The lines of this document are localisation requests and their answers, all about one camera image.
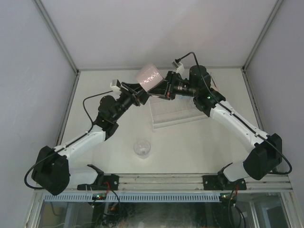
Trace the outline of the lilac ceramic mug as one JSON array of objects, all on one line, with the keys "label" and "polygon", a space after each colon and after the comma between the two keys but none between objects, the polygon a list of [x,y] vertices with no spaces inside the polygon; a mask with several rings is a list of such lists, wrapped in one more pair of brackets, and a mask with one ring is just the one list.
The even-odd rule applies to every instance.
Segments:
[{"label": "lilac ceramic mug", "polygon": [[164,80],[163,76],[152,63],[145,65],[136,75],[136,80],[144,91],[148,92]]}]

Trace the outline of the clear acrylic dish rack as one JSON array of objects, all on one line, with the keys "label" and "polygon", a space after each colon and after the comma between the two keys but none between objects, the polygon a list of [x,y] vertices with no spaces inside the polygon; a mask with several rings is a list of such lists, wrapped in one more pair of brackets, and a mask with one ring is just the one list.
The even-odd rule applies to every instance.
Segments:
[{"label": "clear acrylic dish rack", "polygon": [[180,100],[177,95],[174,100],[165,100],[151,96],[149,105],[154,130],[207,118],[196,108],[192,97]]}]

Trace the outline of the clear glass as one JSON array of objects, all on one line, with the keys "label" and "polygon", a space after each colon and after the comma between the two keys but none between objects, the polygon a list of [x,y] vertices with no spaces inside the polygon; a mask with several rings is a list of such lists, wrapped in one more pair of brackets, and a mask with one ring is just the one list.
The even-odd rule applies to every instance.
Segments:
[{"label": "clear glass", "polygon": [[138,140],[133,146],[134,152],[141,159],[146,159],[149,157],[149,153],[151,150],[151,145],[149,141],[145,139]]}]

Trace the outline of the light blue mug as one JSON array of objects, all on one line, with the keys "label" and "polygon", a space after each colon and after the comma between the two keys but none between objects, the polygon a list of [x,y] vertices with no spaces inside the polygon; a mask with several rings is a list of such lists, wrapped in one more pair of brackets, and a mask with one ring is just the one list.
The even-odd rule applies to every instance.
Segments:
[{"label": "light blue mug", "polygon": [[188,97],[188,96],[183,96],[183,95],[178,95],[178,98],[179,98],[180,100],[189,100],[189,99],[190,99],[190,97]]}]

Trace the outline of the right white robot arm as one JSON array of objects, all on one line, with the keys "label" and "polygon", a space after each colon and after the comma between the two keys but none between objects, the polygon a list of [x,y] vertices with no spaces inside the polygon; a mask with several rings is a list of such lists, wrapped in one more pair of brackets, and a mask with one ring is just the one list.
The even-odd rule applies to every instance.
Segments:
[{"label": "right white robot arm", "polygon": [[230,163],[218,172],[221,182],[247,177],[261,180],[282,162],[282,138],[276,133],[267,134],[239,115],[211,86],[211,76],[204,66],[192,66],[186,79],[178,71],[162,76],[155,66],[150,70],[146,79],[149,95],[165,100],[174,100],[177,95],[191,97],[199,111],[226,127],[245,147],[246,159]]}]

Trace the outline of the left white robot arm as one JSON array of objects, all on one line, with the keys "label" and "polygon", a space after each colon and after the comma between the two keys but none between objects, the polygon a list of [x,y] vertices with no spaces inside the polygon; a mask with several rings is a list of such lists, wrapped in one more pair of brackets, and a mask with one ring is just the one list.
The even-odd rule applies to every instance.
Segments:
[{"label": "left white robot arm", "polygon": [[72,168],[72,162],[109,139],[119,126],[118,119],[132,105],[143,105],[149,99],[140,84],[113,80],[111,89],[119,92],[119,97],[115,99],[109,92],[102,93],[97,117],[91,120],[91,127],[85,133],[62,145],[54,148],[45,146],[39,151],[36,163],[28,171],[39,189],[58,195],[66,188],[96,180],[100,172],[98,168],[91,164],[84,168]]}]

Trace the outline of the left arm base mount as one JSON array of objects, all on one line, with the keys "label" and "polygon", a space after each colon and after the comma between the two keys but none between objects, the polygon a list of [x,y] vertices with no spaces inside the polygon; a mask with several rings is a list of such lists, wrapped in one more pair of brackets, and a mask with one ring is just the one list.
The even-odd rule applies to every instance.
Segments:
[{"label": "left arm base mount", "polygon": [[118,190],[119,176],[105,174],[98,167],[88,164],[84,178],[77,186],[77,190]]}]

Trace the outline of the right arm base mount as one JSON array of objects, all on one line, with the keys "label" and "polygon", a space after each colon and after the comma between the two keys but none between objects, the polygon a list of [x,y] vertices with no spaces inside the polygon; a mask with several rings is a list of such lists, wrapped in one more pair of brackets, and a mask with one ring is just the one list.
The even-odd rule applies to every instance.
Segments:
[{"label": "right arm base mount", "polygon": [[208,174],[202,176],[204,190],[233,190],[234,187],[238,187],[239,190],[247,190],[247,185],[244,179],[237,181],[229,181],[224,175],[224,169],[229,165],[223,167],[217,174]]}]

